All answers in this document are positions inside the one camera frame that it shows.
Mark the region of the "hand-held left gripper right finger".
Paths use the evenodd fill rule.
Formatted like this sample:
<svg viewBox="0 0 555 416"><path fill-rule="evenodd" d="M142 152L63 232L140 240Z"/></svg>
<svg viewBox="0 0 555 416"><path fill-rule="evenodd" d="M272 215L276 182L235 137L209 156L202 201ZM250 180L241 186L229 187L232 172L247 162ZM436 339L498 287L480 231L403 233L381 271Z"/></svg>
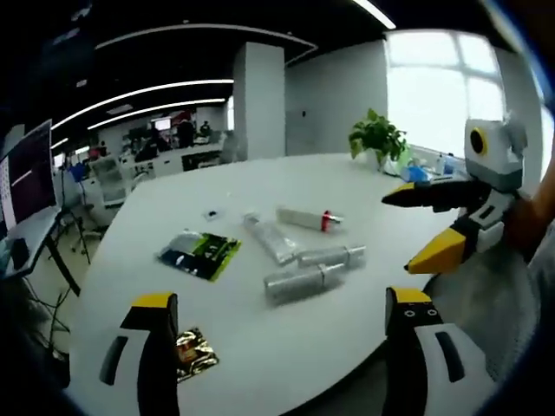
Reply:
<svg viewBox="0 0 555 416"><path fill-rule="evenodd" d="M385 335L384 415L474 415L493 392L483 351L424 292L387 288Z"/></svg>

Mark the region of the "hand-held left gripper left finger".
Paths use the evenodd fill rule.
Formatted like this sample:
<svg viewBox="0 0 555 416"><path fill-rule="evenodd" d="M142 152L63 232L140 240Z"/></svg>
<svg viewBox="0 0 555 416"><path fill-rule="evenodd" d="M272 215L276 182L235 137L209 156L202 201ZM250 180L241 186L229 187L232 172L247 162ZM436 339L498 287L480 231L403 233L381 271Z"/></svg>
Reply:
<svg viewBox="0 0 555 416"><path fill-rule="evenodd" d="M177 329L176 294L139 296L73 348L67 395L85 415L177 415Z"/></svg>

